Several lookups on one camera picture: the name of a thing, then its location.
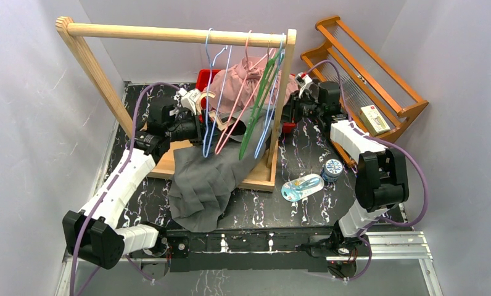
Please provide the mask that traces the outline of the pink garment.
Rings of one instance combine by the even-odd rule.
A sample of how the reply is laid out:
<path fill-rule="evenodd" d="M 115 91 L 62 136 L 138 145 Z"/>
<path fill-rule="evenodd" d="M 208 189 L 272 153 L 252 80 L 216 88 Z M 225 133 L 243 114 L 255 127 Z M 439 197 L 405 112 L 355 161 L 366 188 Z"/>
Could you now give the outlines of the pink garment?
<path fill-rule="evenodd" d="M 230 113 L 243 109 L 249 99 L 256 100 L 260 82 L 266 67 L 266 57 L 244 57 L 240 63 L 231 66 L 227 71 L 221 70 L 212 83 L 202 92 L 213 92 L 214 99 L 209 98 L 210 109 L 220 113 Z"/>

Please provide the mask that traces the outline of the grey garment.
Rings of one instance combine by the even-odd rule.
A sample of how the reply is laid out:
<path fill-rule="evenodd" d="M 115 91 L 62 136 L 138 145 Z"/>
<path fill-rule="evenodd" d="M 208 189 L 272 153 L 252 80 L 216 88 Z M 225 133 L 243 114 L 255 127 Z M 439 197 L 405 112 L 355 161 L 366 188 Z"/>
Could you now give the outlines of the grey garment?
<path fill-rule="evenodd" d="M 265 137 L 260 150 L 256 147 L 265 118 L 266 110 L 262 110 L 242 159 L 241 135 L 231 136 L 218 155 L 203 157 L 201 147 L 195 146 L 174 151 L 175 172 L 167 197 L 175 223 L 190 232 L 216 230 L 231 193 L 262 161 L 270 136 Z"/>

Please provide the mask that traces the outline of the green plastic hanger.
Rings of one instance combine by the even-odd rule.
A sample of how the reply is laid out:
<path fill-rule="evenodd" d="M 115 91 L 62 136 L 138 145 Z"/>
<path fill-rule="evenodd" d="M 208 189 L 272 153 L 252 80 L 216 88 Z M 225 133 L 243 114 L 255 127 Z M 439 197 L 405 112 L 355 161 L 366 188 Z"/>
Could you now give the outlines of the green plastic hanger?
<path fill-rule="evenodd" d="M 242 160 L 244 154 L 246 152 L 247 146 L 250 141 L 250 137 L 254 131 L 255 125 L 258 122 L 258 118 L 262 111 L 263 106 L 265 105 L 265 101 L 267 95 L 273 89 L 273 86 L 276 84 L 276 79 L 278 78 L 278 72 L 283 60 L 283 43 L 280 42 L 279 49 L 276 54 L 268 59 L 266 63 L 265 71 L 263 72 L 262 78 L 260 80 L 258 86 L 258 94 L 257 98 L 252 107 L 252 113 L 249 118 L 247 128 L 244 134 L 244 138 L 242 139 L 241 148 L 239 151 L 239 160 Z"/>

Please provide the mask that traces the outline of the wooden clothes hanger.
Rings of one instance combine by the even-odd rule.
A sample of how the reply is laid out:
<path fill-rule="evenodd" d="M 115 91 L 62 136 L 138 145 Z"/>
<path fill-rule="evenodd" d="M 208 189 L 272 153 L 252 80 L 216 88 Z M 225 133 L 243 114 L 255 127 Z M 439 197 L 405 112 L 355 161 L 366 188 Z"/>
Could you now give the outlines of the wooden clothes hanger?
<path fill-rule="evenodd" d="M 202 93 L 201 100 L 200 100 L 200 105 L 202 107 L 202 114 L 201 115 L 204 118 L 206 100 L 207 100 L 207 98 L 214 99 L 215 94 L 211 91 L 201 92 L 201 93 Z M 230 128 L 236 122 L 236 119 L 231 117 L 229 114 L 227 114 L 227 113 L 217 114 L 215 110 L 209 111 L 208 117 L 212 123 L 216 123 L 216 127 L 220 131 L 224 131 L 226 128 Z"/>

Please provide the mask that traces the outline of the light blue wire hanger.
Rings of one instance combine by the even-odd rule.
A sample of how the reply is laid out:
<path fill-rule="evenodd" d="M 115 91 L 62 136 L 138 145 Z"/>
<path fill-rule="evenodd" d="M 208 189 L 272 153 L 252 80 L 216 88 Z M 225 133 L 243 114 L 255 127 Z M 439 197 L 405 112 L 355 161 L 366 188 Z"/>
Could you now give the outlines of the light blue wire hanger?
<path fill-rule="evenodd" d="M 275 54 L 275 56 L 267 62 L 265 72 L 270 71 L 269 76 L 266 77 L 266 83 L 264 87 L 263 93 L 263 101 L 262 105 L 265 105 L 265 102 L 268 102 L 266 114 L 265 114 L 265 122 L 264 127 L 261 133 L 261 136 L 257 142 L 257 146 L 255 148 L 254 157 L 258 158 L 260 155 L 260 151 L 263 143 L 265 142 L 265 138 L 268 132 L 268 128 L 270 125 L 271 118 L 275 111 L 276 101 L 278 100 L 278 95 L 275 95 L 276 83 L 278 80 L 278 73 L 281 66 L 281 63 L 284 59 L 284 49 L 282 45 L 279 46 L 279 50 Z"/>

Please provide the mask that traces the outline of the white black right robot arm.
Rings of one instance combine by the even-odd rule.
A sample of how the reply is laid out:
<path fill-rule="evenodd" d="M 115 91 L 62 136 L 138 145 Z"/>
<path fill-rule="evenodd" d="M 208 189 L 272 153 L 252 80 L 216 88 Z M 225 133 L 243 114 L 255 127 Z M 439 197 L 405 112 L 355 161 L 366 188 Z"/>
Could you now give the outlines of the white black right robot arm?
<path fill-rule="evenodd" d="M 381 144 L 362 132 L 340 107 L 342 87 L 332 81 L 311 81 L 289 96 L 283 118 L 298 122 L 309 118 L 329 133 L 356 161 L 355 201 L 338 219 L 331 234 L 311 238 L 298 251 L 317 257 L 348 255 L 366 240 L 366 231 L 384 214 L 409 198 L 406 154 L 391 144 Z"/>

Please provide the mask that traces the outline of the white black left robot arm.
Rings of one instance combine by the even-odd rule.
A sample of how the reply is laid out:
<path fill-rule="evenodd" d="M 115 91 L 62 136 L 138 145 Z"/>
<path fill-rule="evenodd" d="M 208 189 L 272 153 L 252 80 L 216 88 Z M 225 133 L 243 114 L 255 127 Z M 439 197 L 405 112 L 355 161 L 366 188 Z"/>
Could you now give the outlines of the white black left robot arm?
<path fill-rule="evenodd" d="M 107 181 L 80 211 L 68 211 L 63 220 L 67 250 L 74 259 L 82 259 L 104 269 L 113 268 L 122 256 L 140 250 L 160 257 L 168 249 L 165 228 L 143 222 L 118 228 L 118 219 L 143 179 L 178 141 L 199 142 L 200 99 L 187 95 L 180 105 L 165 105 L 150 113 L 137 126 L 134 146 L 124 151 L 122 159 Z"/>

